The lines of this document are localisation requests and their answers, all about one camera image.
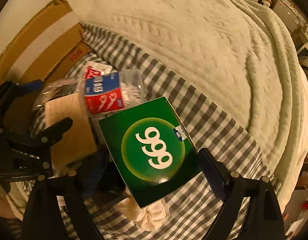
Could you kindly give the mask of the green 999 medicine box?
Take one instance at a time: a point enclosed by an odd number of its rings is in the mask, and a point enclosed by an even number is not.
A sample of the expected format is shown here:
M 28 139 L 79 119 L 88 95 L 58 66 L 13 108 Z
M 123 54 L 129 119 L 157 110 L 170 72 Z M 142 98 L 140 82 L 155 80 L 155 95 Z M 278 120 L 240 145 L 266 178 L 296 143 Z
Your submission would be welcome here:
M 164 198 L 201 171 L 195 145 L 164 96 L 106 117 L 99 127 L 139 207 Z

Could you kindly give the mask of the clear jar red blue label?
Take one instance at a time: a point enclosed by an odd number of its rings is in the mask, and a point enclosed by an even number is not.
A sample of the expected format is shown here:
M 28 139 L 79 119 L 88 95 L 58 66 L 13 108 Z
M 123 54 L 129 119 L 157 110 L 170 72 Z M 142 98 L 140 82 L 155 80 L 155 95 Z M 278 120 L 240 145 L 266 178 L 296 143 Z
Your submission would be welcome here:
M 145 102 L 142 74 L 127 69 L 81 82 L 79 95 L 89 118 L 100 118 Z

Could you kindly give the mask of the tan printed paper box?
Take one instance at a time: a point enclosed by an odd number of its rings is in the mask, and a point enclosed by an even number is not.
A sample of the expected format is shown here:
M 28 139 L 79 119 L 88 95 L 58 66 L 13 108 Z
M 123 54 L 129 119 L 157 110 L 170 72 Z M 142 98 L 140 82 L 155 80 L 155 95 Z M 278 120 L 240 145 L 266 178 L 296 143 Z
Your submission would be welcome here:
M 71 118 L 73 124 L 62 135 L 62 139 L 51 147 L 51 162 L 64 166 L 78 161 L 97 151 L 97 146 L 88 116 L 81 104 L 79 93 L 69 94 L 48 101 L 44 105 L 46 127 Z

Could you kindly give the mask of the crumpled white tissue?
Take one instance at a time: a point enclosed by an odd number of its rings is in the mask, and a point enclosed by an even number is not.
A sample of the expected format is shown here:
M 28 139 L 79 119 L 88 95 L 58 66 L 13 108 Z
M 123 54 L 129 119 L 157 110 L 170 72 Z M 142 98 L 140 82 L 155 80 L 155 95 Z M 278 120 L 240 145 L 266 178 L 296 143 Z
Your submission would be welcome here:
M 114 207 L 144 231 L 158 230 L 170 216 L 169 207 L 163 199 L 146 207 L 139 207 L 127 187 L 123 196 L 125 199 L 115 204 Z

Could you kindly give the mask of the clear plastic bag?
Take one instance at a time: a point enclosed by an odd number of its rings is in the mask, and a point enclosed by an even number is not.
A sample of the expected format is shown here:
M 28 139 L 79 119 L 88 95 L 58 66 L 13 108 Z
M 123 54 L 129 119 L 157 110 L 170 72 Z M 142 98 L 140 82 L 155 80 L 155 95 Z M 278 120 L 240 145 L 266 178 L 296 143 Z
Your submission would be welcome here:
M 78 85 L 78 77 L 62 78 L 47 84 L 36 98 L 32 111 L 41 109 L 48 101 L 75 93 Z

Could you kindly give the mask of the brown cardboard box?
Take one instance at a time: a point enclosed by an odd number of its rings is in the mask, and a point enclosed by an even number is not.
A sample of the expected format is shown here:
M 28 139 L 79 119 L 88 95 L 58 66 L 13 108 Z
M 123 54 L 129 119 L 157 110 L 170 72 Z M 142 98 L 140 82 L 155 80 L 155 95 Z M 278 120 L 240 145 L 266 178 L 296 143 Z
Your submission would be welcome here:
M 23 84 L 63 78 L 90 52 L 84 31 L 67 0 L 52 0 L 2 51 L 0 85 L 6 80 Z

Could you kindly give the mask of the white red sachet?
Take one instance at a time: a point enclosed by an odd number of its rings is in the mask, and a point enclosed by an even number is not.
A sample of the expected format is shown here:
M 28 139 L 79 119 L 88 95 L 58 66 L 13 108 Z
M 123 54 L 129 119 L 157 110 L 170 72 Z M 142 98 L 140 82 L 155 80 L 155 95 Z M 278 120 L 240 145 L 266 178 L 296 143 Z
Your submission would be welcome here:
M 103 63 L 87 61 L 82 70 L 82 79 L 90 79 L 97 76 L 110 74 L 113 67 Z

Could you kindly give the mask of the cream knitted blanket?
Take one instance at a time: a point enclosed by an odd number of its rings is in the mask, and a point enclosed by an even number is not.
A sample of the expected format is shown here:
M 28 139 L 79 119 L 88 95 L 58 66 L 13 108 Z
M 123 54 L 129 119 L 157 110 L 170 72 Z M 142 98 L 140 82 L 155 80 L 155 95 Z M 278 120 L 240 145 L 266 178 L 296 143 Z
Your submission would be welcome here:
M 289 31 L 247 0 L 67 0 L 79 19 L 127 38 L 256 140 L 289 202 L 308 150 L 308 84 Z

